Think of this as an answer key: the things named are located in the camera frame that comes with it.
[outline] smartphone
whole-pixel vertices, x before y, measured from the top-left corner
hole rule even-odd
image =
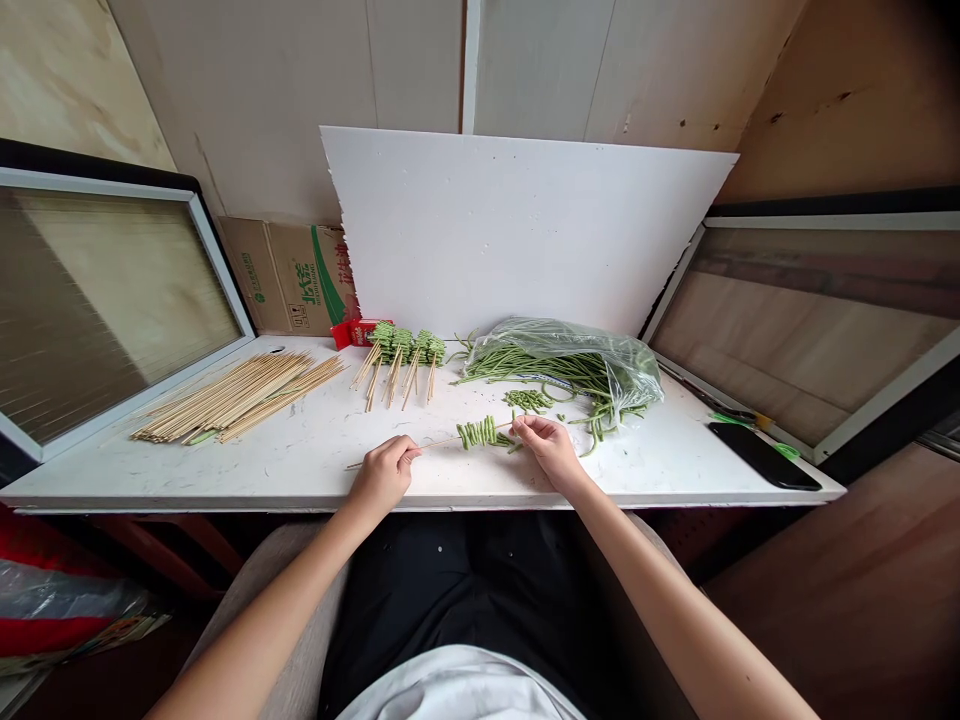
[[[771,485],[788,490],[823,489],[799,465],[785,458],[749,428],[732,423],[710,423],[707,427]]]

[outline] clear plastic bag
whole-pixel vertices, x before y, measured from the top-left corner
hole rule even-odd
[[[663,401],[657,358],[644,343],[626,335],[551,318],[512,317],[504,320],[477,340],[464,364],[464,371],[489,353],[510,345],[535,358],[598,354],[607,368],[612,416],[618,423],[627,408]]]

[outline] bundle of bamboo skewers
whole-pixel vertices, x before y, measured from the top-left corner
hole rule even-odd
[[[351,388],[360,389],[367,375],[373,372],[373,379],[367,389],[367,412],[373,408],[373,398],[377,387],[377,381],[380,378],[380,367],[384,360],[390,363],[387,373],[387,384],[383,390],[383,401],[386,401],[387,408],[393,406],[393,399],[397,392],[397,385],[400,383],[401,367],[409,364],[407,375],[401,385],[401,397],[403,398],[403,410],[407,409],[407,403],[414,394],[420,393],[420,383],[417,377],[417,370],[421,365],[430,367],[430,374],[427,376],[427,404],[433,399],[434,377],[438,365],[443,364],[443,354],[446,345],[433,333],[427,330],[421,330],[416,338],[413,333],[405,328],[394,327],[388,321],[380,321],[376,328],[370,334],[373,345],[366,359],[357,371],[356,377],[350,383]]]
[[[131,437],[197,444],[219,433],[227,442],[291,405],[344,370],[335,356],[314,365],[308,353],[256,355],[207,387],[149,414],[153,420]]]

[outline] wooden panel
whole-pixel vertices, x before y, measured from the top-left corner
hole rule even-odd
[[[693,271],[652,345],[815,445],[957,326]]]
[[[485,0],[478,135],[583,140],[614,0]]]
[[[816,395],[708,345],[697,344],[683,366],[743,403],[772,417],[804,442],[835,430],[850,413]]]
[[[0,2],[0,135],[176,170],[105,2]]]
[[[463,6],[367,0],[377,127],[460,130]]]
[[[824,720],[939,718],[960,653],[960,464],[911,445],[706,592]]]
[[[811,0],[717,199],[960,182],[949,47],[910,0]]]
[[[806,0],[618,0],[586,139],[737,149]]]
[[[240,337],[186,205],[43,191],[17,197],[150,384]]]
[[[320,123],[377,123],[354,0],[111,0],[170,149],[216,214],[340,220]]]
[[[458,129],[460,3],[111,2],[217,215],[339,224],[320,124]]]
[[[42,444],[147,383],[7,188],[0,237],[0,412]]]

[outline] hand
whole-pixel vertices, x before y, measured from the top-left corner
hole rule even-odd
[[[423,451],[409,435],[397,435],[363,456],[347,503],[369,511],[380,522],[410,487],[410,465]]]
[[[513,421],[510,432],[523,440],[523,444],[533,451],[540,467],[547,474],[547,479],[567,500],[593,484],[593,480],[580,465],[580,459],[570,441],[570,433],[560,423],[539,415],[521,415]]]

